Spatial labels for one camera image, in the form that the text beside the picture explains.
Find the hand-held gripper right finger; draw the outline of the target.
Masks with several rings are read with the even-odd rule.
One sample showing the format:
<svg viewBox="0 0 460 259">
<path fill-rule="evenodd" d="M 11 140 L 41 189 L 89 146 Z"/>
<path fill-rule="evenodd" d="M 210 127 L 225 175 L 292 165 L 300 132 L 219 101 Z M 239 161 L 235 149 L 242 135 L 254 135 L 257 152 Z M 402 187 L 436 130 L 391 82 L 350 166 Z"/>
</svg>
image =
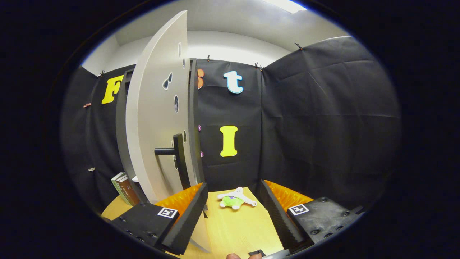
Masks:
<svg viewBox="0 0 460 259">
<path fill-rule="evenodd" d="M 363 207 L 348 209 L 328 197 L 309 198 L 268 180 L 259 183 L 259 201 L 266 208 L 278 238 L 289 252 L 314 246 L 357 220 Z"/>
</svg>

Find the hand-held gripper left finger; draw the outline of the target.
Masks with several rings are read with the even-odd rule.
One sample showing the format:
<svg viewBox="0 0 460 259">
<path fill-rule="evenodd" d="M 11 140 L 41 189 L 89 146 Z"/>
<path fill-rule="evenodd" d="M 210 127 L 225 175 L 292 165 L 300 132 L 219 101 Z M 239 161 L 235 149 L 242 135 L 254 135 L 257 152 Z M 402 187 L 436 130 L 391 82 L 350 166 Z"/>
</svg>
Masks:
<svg viewBox="0 0 460 259">
<path fill-rule="evenodd" d="M 108 223 L 146 246 L 183 255 L 208 198 L 199 183 L 156 204 L 140 202 Z"/>
</svg>

